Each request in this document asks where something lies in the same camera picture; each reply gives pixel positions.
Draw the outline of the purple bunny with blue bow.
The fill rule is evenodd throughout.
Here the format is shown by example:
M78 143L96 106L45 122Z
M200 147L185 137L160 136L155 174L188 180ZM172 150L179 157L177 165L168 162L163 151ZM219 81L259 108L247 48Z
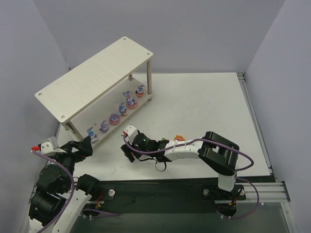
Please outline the purple bunny with blue bow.
M93 131L93 127L90 127L89 129L87 129L87 133L90 136L91 143L94 144L98 141L97 135Z

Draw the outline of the purple bunny with pink base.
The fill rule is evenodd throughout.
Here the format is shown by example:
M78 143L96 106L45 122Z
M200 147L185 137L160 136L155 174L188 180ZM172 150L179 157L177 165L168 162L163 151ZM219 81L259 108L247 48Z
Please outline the purple bunny with pink base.
M122 103L119 105L119 113L120 113L120 116L121 116L121 117L126 117L126 116L128 116L127 108L126 108L124 105L125 105L124 102L122 102Z

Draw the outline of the pink bear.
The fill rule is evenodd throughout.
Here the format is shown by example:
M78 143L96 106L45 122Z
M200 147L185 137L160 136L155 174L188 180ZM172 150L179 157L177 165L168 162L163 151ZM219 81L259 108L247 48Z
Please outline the pink bear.
M181 135L176 135L176 136L174 137L174 140L177 140L177 141L185 141L185 138L184 138L183 136L181 136Z

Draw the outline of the small purple bunny figure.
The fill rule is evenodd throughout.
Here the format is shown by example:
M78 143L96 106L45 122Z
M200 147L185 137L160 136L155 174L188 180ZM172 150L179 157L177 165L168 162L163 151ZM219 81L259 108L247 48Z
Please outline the small purple bunny figure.
M109 126L106 124L106 120L101 123L100 131L102 133L107 133L109 130Z

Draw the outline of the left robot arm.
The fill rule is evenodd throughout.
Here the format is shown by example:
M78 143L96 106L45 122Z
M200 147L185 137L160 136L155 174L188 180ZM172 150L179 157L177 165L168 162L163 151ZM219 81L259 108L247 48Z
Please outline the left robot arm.
M50 137L31 152L50 162L42 168L30 200L31 233L68 233L86 203L99 193L99 180L85 174L74 181L75 164L92 156L90 136L59 146Z

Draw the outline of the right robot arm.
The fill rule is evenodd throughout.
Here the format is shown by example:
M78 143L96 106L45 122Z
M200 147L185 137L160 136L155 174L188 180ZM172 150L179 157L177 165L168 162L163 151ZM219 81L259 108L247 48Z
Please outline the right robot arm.
M131 162L143 155L165 164L179 159L201 159L218 173L219 189L231 192L234 188L240 147L214 132L192 141L156 141L138 130L124 130L122 136L125 144L121 149Z

